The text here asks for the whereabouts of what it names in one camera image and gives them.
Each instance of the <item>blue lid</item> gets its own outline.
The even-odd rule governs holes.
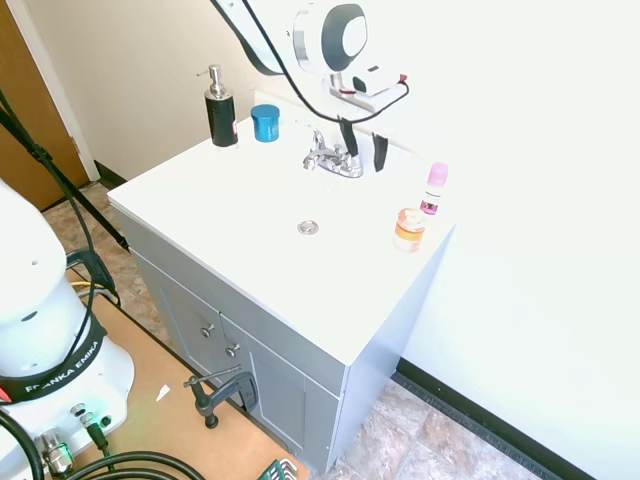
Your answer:
[[[251,118],[257,120],[262,118],[277,119],[280,117],[280,109],[275,105],[256,105],[251,109]]]

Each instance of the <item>cabinet door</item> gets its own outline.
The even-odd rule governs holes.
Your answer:
[[[253,372],[259,405],[251,415],[289,448],[325,471],[339,400],[221,314],[227,343],[243,370]]]
[[[230,368],[218,310],[133,252],[178,353],[205,374]]]

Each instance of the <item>blue jar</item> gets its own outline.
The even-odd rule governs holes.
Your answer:
[[[275,105],[256,105],[251,109],[253,133],[259,142],[275,142],[280,136],[280,109]]]

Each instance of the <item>door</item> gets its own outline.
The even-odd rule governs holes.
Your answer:
[[[132,254],[180,356],[203,375],[235,366],[225,352],[227,342],[218,310],[137,252]]]
[[[251,415],[289,449],[325,471],[340,401],[220,314],[229,352],[256,378],[258,407]]]
[[[89,181],[5,0],[0,0],[0,88],[34,141],[76,185]],[[0,178],[40,210],[61,199],[45,168],[0,127]]]

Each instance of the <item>sink drain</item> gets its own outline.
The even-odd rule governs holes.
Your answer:
[[[298,224],[298,231],[303,235],[313,235],[320,227],[313,220],[305,220]]]

